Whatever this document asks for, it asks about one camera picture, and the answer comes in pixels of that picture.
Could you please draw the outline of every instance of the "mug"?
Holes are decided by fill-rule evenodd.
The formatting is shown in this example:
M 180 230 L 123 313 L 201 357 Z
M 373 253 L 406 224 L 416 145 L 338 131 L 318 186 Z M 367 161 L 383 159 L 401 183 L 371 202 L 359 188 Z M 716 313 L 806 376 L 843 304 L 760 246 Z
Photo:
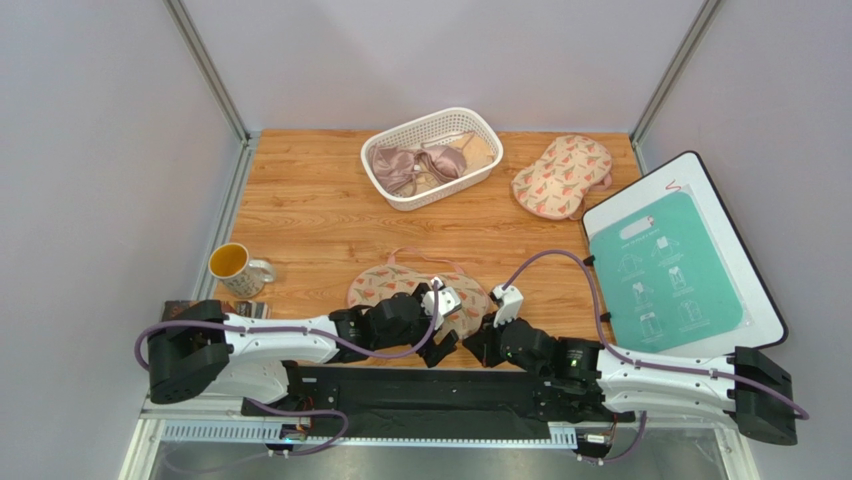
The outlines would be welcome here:
M 207 263 L 210 274 L 239 298 L 250 298 L 275 281 L 275 268 L 265 260 L 251 258 L 240 243 L 226 243 L 217 248 Z

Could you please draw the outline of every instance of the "white bracket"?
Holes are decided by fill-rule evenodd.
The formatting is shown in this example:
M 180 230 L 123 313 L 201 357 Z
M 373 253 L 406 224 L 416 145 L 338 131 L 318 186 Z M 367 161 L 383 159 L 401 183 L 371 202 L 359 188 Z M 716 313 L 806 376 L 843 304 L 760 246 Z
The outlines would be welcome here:
M 462 304 L 461 297 L 459 297 L 456 290 L 453 287 L 445 286 L 444 282 L 442 282 L 440 278 L 433 278 L 431 283 L 437 283 L 439 288 L 438 322 L 435 324 L 435 330 L 437 330 L 441 328 L 445 318 L 461 310 Z M 432 312 L 435 311 L 435 292 L 432 290 L 428 291 L 426 295 L 423 296 L 423 309 L 426 310 L 426 313 L 429 316 L 432 316 Z
M 497 302 L 497 313 L 494 315 L 494 326 L 509 323 L 516 318 L 521 311 L 521 305 L 524 303 L 524 296 L 521 291 L 510 286 L 503 290 L 503 285 L 500 284 L 491 290 L 491 295 Z

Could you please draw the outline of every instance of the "pink floral fabric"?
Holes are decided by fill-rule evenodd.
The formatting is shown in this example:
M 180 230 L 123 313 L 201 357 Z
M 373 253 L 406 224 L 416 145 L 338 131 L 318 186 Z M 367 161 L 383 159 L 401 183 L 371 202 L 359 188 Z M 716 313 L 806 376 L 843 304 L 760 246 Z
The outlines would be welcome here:
M 391 298 L 395 293 L 411 293 L 419 283 L 429 283 L 438 276 L 445 285 L 453 287 L 462 301 L 462 309 L 450 315 L 435 335 L 441 341 L 450 330 L 455 330 L 460 339 L 467 338 L 479 329 L 482 317 L 488 311 L 490 300 L 485 290 L 464 273 L 420 273 L 402 265 L 386 264 L 370 268 L 355 278 L 349 287 L 346 304 L 375 306 L 379 301 Z
M 597 184 L 609 186 L 612 155 L 582 135 L 559 137 L 542 157 L 512 180 L 515 199 L 529 212 L 551 220 L 574 218 L 583 197 Z

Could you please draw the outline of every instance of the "white laundry basket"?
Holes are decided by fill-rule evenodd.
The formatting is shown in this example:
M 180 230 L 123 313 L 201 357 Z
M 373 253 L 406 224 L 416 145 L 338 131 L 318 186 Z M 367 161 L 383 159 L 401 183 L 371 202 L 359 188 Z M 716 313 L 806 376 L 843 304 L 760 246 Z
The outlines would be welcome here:
M 444 185 L 433 188 L 427 192 L 418 193 L 412 197 L 397 197 L 386 192 L 385 189 L 382 188 L 381 184 L 379 184 L 378 180 L 376 180 L 376 176 L 373 175 L 373 169 L 370 166 L 370 159 L 368 155 L 368 152 L 373 145 L 379 147 L 417 149 L 420 148 L 420 144 L 423 142 L 429 142 L 430 140 L 439 137 L 446 137 L 456 133 L 459 134 L 458 137 L 450 137 L 440 142 L 433 143 L 433 145 L 446 145 L 460 138 L 464 132 L 469 131 L 476 132 L 477 135 L 482 137 L 494 153 L 494 161 L 491 162 L 490 165 L 477 170 L 470 175 L 457 178 L 452 182 L 445 183 Z M 385 200 L 387 200 L 393 208 L 404 211 L 414 210 L 415 208 L 420 208 L 432 202 L 437 202 L 444 197 L 448 197 L 456 192 L 464 190 L 467 187 L 476 185 L 488 178 L 488 175 L 491 174 L 491 170 L 496 167 L 502 159 L 503 144 L 500 143 L 500 139 L 497 138 L 497 134 L 494 133 L 494 130 L 485 123 L 485 120 L 483 120 L 479 114 L 467 108 L 448 108 L 446 110 L 441 110 L 440 112 L 435 112 L 431 115 L 426 115 L 425 117 L 420 117 L 417 120 L 412 120 L 398 127 L 374 135 L 367 140 L 363 147 L 361 147 L 361 162 L 364 164 L 364 170 L 367 171 L 370 181 L 373 182 L 373 185 L 379 193 L 385 197 Z

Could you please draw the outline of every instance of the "pink bra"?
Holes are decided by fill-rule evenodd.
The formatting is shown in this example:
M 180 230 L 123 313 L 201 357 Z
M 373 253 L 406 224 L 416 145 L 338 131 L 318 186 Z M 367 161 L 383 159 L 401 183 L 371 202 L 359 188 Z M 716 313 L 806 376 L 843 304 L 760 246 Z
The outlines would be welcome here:
M 451 182 L 464 175 L 464 171 L 467 169 L 467 161 L 462 150 L 472 138 L 473 135 L 470 135 L 461 149 L 449 145 L 434 145 L 424 148 L 423 144 L 417 151 L 399 147 L 373 146 L 370 149 L 370 164 L 373 167 L 373 175 L 376 176 L 376 180 L 388 193 L 396 193 L 402 187 L 415 182 L 417 175 L 424 173 L 420 170 L 421 164 L 439 182 Z M 417 183 L 415 182 L 414 193 L 417 193 L 416 189 Z

